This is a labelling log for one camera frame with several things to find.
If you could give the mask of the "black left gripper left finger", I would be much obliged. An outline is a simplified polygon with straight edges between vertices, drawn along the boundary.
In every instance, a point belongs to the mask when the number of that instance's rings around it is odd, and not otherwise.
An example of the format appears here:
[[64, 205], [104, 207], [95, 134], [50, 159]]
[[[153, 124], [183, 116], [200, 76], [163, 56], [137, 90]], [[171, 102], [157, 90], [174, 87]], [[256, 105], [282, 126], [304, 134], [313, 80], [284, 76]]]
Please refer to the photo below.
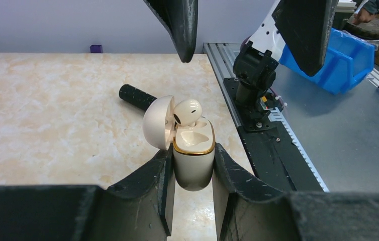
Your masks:
[[172, 151], [97, 185], [0, 186], [0, 240], [166, 240], [174, 201]]

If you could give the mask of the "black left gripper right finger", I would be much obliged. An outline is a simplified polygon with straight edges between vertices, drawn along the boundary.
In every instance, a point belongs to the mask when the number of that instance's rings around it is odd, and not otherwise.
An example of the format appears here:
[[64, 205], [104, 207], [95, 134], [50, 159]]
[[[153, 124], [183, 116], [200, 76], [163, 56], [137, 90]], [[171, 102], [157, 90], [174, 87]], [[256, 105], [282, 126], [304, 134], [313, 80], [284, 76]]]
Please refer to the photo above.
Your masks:
[[379, 193], [282, 192], [215, 146], [218, 240], [379, 240]]

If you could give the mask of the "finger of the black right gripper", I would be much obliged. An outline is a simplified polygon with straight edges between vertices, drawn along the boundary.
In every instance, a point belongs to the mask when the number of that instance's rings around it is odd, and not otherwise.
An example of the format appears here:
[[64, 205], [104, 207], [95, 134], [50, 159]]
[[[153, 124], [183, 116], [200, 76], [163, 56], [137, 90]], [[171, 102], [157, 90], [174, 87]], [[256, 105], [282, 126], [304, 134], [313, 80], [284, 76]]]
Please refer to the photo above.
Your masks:
[[197, 45], [198, 0], [146, 0], [169, 33], [182, 63], [191, 62]]
[[325, 63], [337, 4], [333, 0], [285, 0], [272, 13], [294, 60], [308, 76], [316, 75]]

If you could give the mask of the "white earbud charging case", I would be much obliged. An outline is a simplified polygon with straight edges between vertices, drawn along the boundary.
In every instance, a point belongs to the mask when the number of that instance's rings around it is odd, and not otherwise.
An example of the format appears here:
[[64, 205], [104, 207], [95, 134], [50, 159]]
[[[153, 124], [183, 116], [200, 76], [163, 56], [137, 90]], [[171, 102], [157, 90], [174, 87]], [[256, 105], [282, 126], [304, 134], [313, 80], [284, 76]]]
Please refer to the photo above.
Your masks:
[[214, 127], [203, 113], [194, 127], [180, 126], [173, 117], [177, 104], [172, 95], [155, 100], [143, 116], [143, 134], [151, 146], [172, 150], [175, 177], [180, 187], [200, 191], [207, 187], [213, 174]]

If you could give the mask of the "white earbud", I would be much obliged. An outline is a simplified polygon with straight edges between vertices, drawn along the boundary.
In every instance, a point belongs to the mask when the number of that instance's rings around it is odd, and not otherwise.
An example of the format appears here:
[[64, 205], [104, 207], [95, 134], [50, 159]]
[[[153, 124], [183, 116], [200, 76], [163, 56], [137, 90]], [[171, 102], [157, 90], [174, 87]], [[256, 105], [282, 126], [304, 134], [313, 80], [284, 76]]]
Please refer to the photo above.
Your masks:
[[195, 99], [187, 99], [177, 104], [173, 110], [173, 117], [182, 127], [194, 127], [203, 113], [201, 104]]

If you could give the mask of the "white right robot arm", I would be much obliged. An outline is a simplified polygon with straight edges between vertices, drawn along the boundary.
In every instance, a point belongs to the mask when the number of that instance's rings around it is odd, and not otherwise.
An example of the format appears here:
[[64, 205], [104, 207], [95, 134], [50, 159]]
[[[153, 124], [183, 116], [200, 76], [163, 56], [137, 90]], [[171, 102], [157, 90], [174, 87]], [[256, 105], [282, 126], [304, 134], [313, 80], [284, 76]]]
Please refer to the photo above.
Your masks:
[[[308, 76], [324, 66], [337, 1], [275, 1], [259, 28], [241, 48], [233, 65], [239, 104], [253, 105], [271, 87], [276, 67], [288, 48]], [[197, 1], [146, 1], [169, 33], [183, 63], [196, 49]]]

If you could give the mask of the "blue plastic bin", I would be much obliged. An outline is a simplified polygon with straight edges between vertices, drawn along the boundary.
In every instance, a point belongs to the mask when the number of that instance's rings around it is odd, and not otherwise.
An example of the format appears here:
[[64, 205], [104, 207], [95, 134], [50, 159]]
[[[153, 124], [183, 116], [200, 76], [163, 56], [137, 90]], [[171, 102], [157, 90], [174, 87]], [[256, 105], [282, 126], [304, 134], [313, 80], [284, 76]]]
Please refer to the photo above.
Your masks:
[[332, 29], [325, 63], [314, 76], [297, 65], [284, 47], [279, 63], [331, 94], [346, 93], [360, 84], [374, 68], [375, 45], [346, 31]]

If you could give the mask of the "small purple object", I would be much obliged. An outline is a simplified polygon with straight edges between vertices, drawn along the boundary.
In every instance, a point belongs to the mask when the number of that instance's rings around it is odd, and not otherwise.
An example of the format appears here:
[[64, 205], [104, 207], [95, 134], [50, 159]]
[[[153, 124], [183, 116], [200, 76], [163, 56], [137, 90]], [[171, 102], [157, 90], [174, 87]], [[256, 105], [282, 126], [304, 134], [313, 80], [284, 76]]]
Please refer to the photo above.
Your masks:
[[90, 45], [89, 50], [92, 54], [102, 54], [104, 52], [102, 45]]

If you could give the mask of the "black microphone grey head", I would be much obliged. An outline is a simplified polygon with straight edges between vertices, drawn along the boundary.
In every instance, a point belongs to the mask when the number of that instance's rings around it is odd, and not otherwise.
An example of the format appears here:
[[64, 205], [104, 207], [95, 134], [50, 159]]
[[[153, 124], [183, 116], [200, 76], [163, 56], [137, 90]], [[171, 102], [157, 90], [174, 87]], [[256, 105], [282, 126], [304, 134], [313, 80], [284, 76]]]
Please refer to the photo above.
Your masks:
[[120, 99], [131, 104], [132, 106], [146, 111], [149, 106], [157, 100], [157, 97], [140, 90], [130, 84], [124, 84], [118, 91], [118, 96]]

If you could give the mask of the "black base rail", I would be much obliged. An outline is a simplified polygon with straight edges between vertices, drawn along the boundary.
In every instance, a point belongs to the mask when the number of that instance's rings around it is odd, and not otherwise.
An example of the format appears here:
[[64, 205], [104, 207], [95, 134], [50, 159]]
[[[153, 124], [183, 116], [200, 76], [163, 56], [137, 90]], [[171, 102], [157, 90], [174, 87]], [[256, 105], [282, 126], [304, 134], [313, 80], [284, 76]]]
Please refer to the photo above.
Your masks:
[[328, 191], [271, 93], [223, 80], [237, 131], [256, 177], [282, 191]]

